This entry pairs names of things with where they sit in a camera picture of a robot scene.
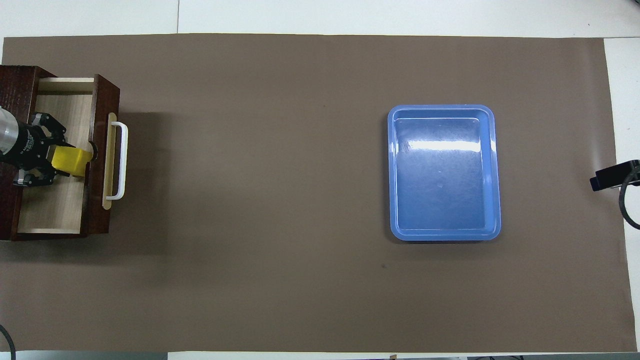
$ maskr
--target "open drawer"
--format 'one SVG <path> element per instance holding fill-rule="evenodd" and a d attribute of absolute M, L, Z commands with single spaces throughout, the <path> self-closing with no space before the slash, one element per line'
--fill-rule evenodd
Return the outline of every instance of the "open drawer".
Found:
<path fill-rule="evenodd" d="M 77 238 L 108 233 L 120 89 L 100 75 L 57 78 L 39 67 L 0 67 L 0 106 L 18 121 L 50 113 L 67 129 L 67 142 L 93 154 L 84 177 L 56 176 L 52 185 L 13 184 L 17 170 L 0 168 L 0 240 Z M 126 146 L 123 138 L 121 145 Z M 126 153 L 121 155 L 126 163 Z M 124 180 L 125 168 L 121 168 Z M 118 184 L 122 196 L 124 182 Z"/>

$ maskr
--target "white handle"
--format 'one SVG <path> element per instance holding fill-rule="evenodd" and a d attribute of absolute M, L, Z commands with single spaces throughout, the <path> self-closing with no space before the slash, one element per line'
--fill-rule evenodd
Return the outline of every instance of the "white handle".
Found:
<path fill-rule="evenodd" d="M 129 128 L 119 121 L 112 121 L 111 125 L 115 125 L 120 128 L 120 171 L 118 171 L 118 192 L 116 195 L 107 196 L 107 200 L 120 200 L 124 195 L 124 186 L 127 182 L 127 146 L 129 144 Z"/>

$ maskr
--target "blue plastic lid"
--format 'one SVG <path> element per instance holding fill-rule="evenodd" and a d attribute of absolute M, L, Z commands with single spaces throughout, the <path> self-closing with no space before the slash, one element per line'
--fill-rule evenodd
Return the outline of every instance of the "blue plastic lid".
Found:
<path fill-rule="evenodd" d="M 405 241 L 500 232 L 495 119 L 483 105 L 400 105 L 388 116 L 391 231 Z"/>

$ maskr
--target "yellow block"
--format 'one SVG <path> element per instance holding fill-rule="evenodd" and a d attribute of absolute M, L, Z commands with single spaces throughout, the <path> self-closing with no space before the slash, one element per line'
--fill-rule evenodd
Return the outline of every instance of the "yellow block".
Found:
<path fill-rule="evenodd" d="M 51 165 L 57 170 L 68 172 L 73 176 L 84 176 L 86 164 L 92 157 L 90 152 L 77 147 L 57 146 Z"/>

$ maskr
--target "brown paper sheet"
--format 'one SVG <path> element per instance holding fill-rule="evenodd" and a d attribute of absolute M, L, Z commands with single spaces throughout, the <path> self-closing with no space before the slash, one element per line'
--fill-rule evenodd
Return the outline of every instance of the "brown paper sheet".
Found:
<path fill-rule="evenodd" d="M 0 243 L 21 349 L 635 351 L 601 39 L 7 38 L 4 64 L 122 89 L 111 233 Z M 502 233 L 388 224 L 386 117 L 489 106 Z"/>

